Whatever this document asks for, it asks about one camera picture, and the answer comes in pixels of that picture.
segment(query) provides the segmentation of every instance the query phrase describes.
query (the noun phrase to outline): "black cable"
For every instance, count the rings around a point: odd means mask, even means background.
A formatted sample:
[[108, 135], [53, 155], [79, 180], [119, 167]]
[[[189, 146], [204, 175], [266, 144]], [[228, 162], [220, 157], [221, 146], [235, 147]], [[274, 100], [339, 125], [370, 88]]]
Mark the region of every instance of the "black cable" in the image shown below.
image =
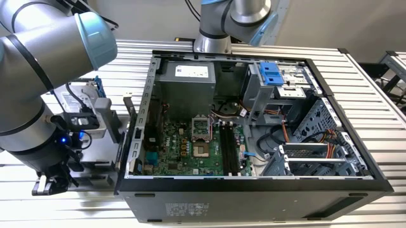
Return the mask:
[[316, 137], [319, 134], [323, 134], [326, 131], [323, 132], [316, 132], [314, 134], [311, 134], [310, 136], [307, 136], [303, 140], [302, 140], [302, 143], [306, 143], [308, 142], [314, 137]]
[[185, 5], [188, 6], [188, 8], [189, 8], [189, 12], [191, 12], [191, 14], [193, 15], [193, 17], [196, 18], [196, 20], [197, 21], [200, 21], [200, 19], [197, 18], [197, 16], [195, 15], [195, 12], [192, 11], [192, 9], [191, 9], [191, 6], [189, 6], [189, 4], [188, 4], [188, 1], [187, 0], [184, 0], [184, 2], [185, 2]]
[[87, 105], [84, 104], [83, 100], [73, 94], [72, 90], [71, 90], [71, 86], [69, 83], [65, 84], [65, 89], [69, 93], [69, 95], [75, 98], [75, 100], [77, 100], [77, 102], [80, 103], [81, 108], [85, 108]]
[[[73, 3], [71, 0], [64, 0], [67, 3], [69, 3], [71, 5], [72, 5], [72, 7], [76, 9], [76, 10], [79, 10], [81, 13], [85, 13], [85, 12], [89, 12], [91, 10], [89, 10], [89, 8], [87, 8], [87, 10], [83, 10], [79, 6], [77, 6], [77, 3]], [[103, 17], [100, 14], [99, 14], [99, 16], [103, 18], [103, 20], [105, 21], [105, 22], [108, 22], [109, 24], [112, 24], [113, 25], [113, 27], [111, 28], [111, 31], [115, 31], [116, 29], [119, 29], [119, 24], [115, 22], [115, 21], [112, 21], [112, 20], [109, 20], [108, 18], [105, 18], [105, 17]]]
[[395, 105], [398, 105], [400, 103], [403, 97], [404, 97], [404, 94], [399, 97], [399, 100], [396, 101]]
[[274, 136], [274, 133], [279, 130], [282, 130], [282, 125], [272, 126], [268, 137], [274, 140], [275, 143], [278, 143], [280, 145], [280, 144], [284, 144], [286, 142]]
[[197, 12], [197, 10], [195, 9], [195, 7], [192, 6], [192, 3], [191, 3], [191, 0], [187, 0], [188, 3], [189, 3], [189, 6], [192, 8], [192, 10], [195, 11], [195, 13], [197, 14], [197, 16], [200, 16], [200, 13]]
[[65, 113], [65, 109], [64, 109], [63, 103], [61, 103], [61, 101], [59, 100], [57, 95], [56, 95], [56, 93], [55, 93], [53, 90], [51, 91], [51, 94], [55, 96], [55, 99], [56, 99], [56, 101], [57, 101], [57, 103], [59, 103], [59, 106], [61, 107], [63, 112]]
[[251, 156], [251, 157], [259, 160], [260, 162], [266, 162], [266, 160], [259, 159], [256, 156]]
[[259, 139], [256, 140], [256, 143], [255, 143], [255, 144], [256, 144], [256, 147], [258, 147], [258, 149], [259, 149], [259, 151], [260, 151], [262, 153], [274, 154], [274, 152], [266, 151], [266, 150], [262, 149], [262, 147], [260, 147], [260, 142], [262, 142], [267, 137], [270, 137], [270, 138], [274, 140], [274, 142], [278, 143], [279, 145], [286, 143], [284, 141], [282, 141], [280, 139], [278, 139], [278, 138], [274, 136], [274, 133], [275, 133], [278, 130], [280, 130], [280, 129], [282, 129], [282, 125], [275, 125], [275, 126], [272, 126], [272, 128], [271, 128], [271, 130], [270, 130], [270, 133], [266, 133], [264, 135], [262, 135], [262, 136], [259, 137]]
[[80, 148], [81, 150], [85, 150], [91, 146], [91, 143], [93, 142], [93, 138], [91, 137], [89, 133], [87, 133], [85, 131], [81, 132], [88, 135], [88, 145]]

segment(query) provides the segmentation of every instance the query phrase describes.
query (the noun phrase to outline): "orange wire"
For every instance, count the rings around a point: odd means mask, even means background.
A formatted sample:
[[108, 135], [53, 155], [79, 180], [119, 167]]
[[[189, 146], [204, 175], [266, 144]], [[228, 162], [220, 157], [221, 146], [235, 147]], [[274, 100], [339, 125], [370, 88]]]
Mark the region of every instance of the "orange wire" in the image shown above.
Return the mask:
[[286, 132], [286, 127], [284, 127], [284, 117], [282, 118], [282, 130], [283, 130], [283, 137], [284, 137], [284, 141], [288, 143], [290, 142], [290, 138], [287, 136], [287, 132]]
[[331, 152], [330, 152], [330, 158], [332, 158], [332, 155], [334, 155], [334, 150], [335, 150], [335, 145], [332, 146], [331, 148]]

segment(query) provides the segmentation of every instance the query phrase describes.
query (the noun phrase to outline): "metal slotted work surface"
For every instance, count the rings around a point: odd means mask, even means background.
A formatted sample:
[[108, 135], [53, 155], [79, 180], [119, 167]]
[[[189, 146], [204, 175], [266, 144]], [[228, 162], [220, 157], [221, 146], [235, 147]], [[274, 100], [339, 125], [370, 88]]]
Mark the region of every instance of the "metal slotted work surface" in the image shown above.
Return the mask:
[[406, 52], [387, 51], [380, 63], [384, 63], [406, 82]]
[[[99, 72], [84, 77], [103, 79], [113, 109], [125, 113], [121, 95], [132, 93], [137, 107], [147, 75], [151, 51], [191, 51], [188, 42], [119, 40], [117, 59]], [[156, 224], [165, 227], [320, 227], [320, 228], [396, 228], [406, 227], [406, 129], [404, 119], [388, 99], [376, 90], [350, 55], [336, 49], [306, 47], [248, 47], [234, 45], [234, 54], [310, 58], [330, 85], [354, 128], [390, 179], [394, 194], [327, 222], [306, 223], [199, 223]], [[52, 96], [44, 95], [51, 109], [60, 111]], [[151, 226], [139, 224], [123, 200], [109, 191], [67, 192], [32, 197], [35, 173], [5, 152], [0, 153], [0, 223], [1, 227], [47, 226]]]

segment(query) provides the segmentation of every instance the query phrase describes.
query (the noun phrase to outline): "cable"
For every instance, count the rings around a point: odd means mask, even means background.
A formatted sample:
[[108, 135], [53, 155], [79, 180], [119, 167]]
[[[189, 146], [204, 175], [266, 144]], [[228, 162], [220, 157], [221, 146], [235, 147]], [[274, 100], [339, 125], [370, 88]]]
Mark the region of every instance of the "cable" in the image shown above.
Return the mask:
[[282, 118], [282, 130], [283, 130], [284, 141], [288, 143], [290, 142], [290, 138], [287, 136], [286, 126], [284, 126], [284, 118], [286, 118], [286, 115], [283, 115], [283, 118]]
[[398, 105], [402, 102], [403, 97], [404, 97], [404, 94], [399, 97], [399, 100], [395, 102], [395, 105]]
[[63, 112], [65, 113], [65, 109], [64, 109], [63, 103], [61, 103], [61, 101], [60, 101], [59, 98], [57, 98], [57, 95], [56, 95], [56, 93], [55, 93], [55, 90], [51, 91], [51, 94], [55, 96], [55, 99], [56, 99], [56, 101], [57, 101], [57, 103], [59, 103], [59, 106], [61, 107]]
[[69, 146], [65, 145], [65, 147], [69, 148], [71, 150], [85, 150], [87, 148], [89, 148], [89, 146], [93, 142], [93, 138], [91, 137], [89, 133], [87, 133], [85, 131], [80, 131], [80, 132], [83, 132], [88, 136], [88, 144], [83, 148], [75, 148], [75, 147], [69, 147]]
[[89, 133], [87, 133], [85, 131], [81, 132], [88, 135], [88, 145], [80, 148], [81, 150], [85, 150], [91, 146], [91, 143], [93, 142], [93, 138], [91, 137]]
[[65, 84], [65, 89], [69, 93], [69, 95], [75, 98], [75, 100], [77, 100], [77, 102], [80, 103], [81, 108], [85, 108], [87, 105], [84, 104], [83, 100], [73, 94], [72, 90], [71, 90], [71, 86], [69, 83]]
[[119, 29], [119, 24], [117, 24], [115, 21], [109, 20], [108, 18], [103, 17], [95, 10], [92, 10], [92, 8], [91, 8], [83, 1], [80, 1], [80, 3], [81, 3], [81, 4], [84, 5], [84, 7], [87, 8], [87, 11], [83, 10], [83, 9], [77, 6], [77, 2], [73, 3], [71, 0], [64, 0], [64, 1], [65, 1], [67, 3], [69, 3], [69, 5], [72, 5], [72, 7], [73, 7], [76, 10], [79, 10], [81, 13], [85, 13], [85, 12], [89, 12], [89, 11], [92, 11], [93, 13], [96, 13], [96, 14], [103, 18], [103, 20], [104, 20], [105, 22], [108, 22], [109, 24], [113, 25], [113, 27], [111, 28], [111, 31], [115, 31], [116, 29]]
[[189, 5], [189, 3], [188, 3], [188, 1], [187, 0], [184, 0], [184, 2], [185, 2], [185, 5], [188, 6], [188, 8], [189, 8], [189, 12], [191, 12], [191, 14], [193, 15], [193, 17], [196, 18], [196, 20], [197, 21], [200, 21], [200, 19], [197, 18], [197, 16], [195, 15], [195, 12], [192, 11], [192, 6]]
[[310, 136], [307, 136], [303, 140], [302, 143], [306, 143], [310, 141], [311, 138], [316, 137], [319, 134], [323, 134], [324, 132], [316, 132], [314, 134], [311, 134]]
[[197, 14], [197, 16], [200, 16], [200, 13], [197, 12], [197, 10], [196, 10], [196, 9], [193, 8], [193, 6], [192, 6], [191, 0], [188, 0], [188, 3], [189, 3], [189, 6], [191, 6], [192, 10], [193, 10], [195, 13]]
[[262, 149], [262, 147], [260, 147], [260, 142], [262, 142], [263, 140], [266, 140], [267, 137], [270, 137], [270, 138], [274, 140], [274, 142], [275, 142], [276, 144], [279, 144], [279, 145], [280, 145], [280, 144], [284, 144], [284, 141], [282, 141], [280, 139], [278, 139], [278, 138], [274, 136], [274, 133], [275, 133], [278, 130], [280, 130], [280, 129], [282, 129], [282, 125], [275, 125], [275, 126], [272, 126], [271, 129], [270, 129], [270, 132], [266, 133], [264, 135], [262, 135], [262, 136], [258, 138], [255, 145], [256, 145], [256, 147], [258, 147], [258, 149], [259, 149], [259, 151], [260, 151], [262, 153], [274, 154], [274, 152], [266, 151], [266, 150]]
[[211, 110], [211, 113], [216, 116], [216, 117], [219, 117], [219, 118], [223, 118], [223, 119], [231, 119], [231, 118], [235, 118], [235, 117], [239, 117], [239, 115], [235, 115], [236, 113], [234, 113], [234, 114], [224, 114], [224, 113], [221, 113], [221, 112], [219, 112], [219, 111], [216, 111], [216, 110]]
[[259, 160], [260, 162], [266, 162], [266, 160], [262, 160], [262, 159], [258, 158], [256, 156], [251, 156], [251, 158], [255, 158], [255, 159]]

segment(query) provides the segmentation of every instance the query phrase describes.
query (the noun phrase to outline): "barcode label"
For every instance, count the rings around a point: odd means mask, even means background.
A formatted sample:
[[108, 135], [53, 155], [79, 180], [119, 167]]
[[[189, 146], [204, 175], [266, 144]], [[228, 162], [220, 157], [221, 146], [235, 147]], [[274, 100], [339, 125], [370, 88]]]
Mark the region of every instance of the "barcode label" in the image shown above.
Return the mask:
[[176, 77], [204, 77], [208, 78], [208, 67], [207, 66], [176, 66], [175, 70]]

